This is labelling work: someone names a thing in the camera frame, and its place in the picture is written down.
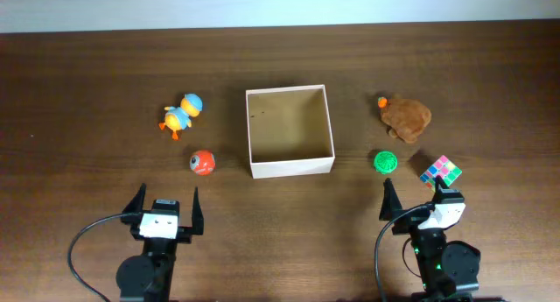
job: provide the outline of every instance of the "open box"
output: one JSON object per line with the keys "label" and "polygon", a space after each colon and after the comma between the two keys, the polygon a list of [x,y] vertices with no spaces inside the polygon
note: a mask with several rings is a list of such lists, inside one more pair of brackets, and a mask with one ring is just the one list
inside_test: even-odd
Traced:
{"label": "open box", "polygon": [[334,146],[324,85],[248,90],[245,97],[254,179],[331,171]]}

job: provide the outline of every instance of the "stuffed animal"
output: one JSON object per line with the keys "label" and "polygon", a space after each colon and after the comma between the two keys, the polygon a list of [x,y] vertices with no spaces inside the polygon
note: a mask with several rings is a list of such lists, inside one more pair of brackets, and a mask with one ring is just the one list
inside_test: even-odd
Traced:
{"label": "stuffed animal", "polygon": [[431,121],[430,110],[419,101],[380,97],[381,120],[391,127],[388,134],[413,144]]}

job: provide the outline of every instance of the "green toy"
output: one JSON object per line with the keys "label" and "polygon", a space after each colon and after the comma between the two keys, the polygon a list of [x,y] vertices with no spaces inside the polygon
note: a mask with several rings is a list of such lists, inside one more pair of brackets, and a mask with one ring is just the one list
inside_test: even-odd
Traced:
{"label": "green toy", "polygon": [[375,155],[374,168],[379,173],[385,175],[396,169],[396,155],[391,151],[381,151]]}

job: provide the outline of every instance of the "red toy ball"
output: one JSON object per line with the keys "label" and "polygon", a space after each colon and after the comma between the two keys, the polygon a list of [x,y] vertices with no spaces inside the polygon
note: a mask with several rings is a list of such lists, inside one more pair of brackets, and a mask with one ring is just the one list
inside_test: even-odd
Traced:
{"label": "red toy ball", "polygon": [[208,150],[196,151],[191,156],[191,170],[198,175],[208,175],[216,167],[216,160]]}

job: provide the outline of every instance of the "blue hat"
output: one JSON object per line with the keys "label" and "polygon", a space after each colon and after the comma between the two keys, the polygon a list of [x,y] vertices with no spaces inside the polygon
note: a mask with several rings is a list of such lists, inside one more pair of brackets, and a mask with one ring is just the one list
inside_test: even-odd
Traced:
{"label": "blue hat", "polygon": [[202,111],[202,100],[195,94],[185,95],[187,101],[191,103],[198,111]]}

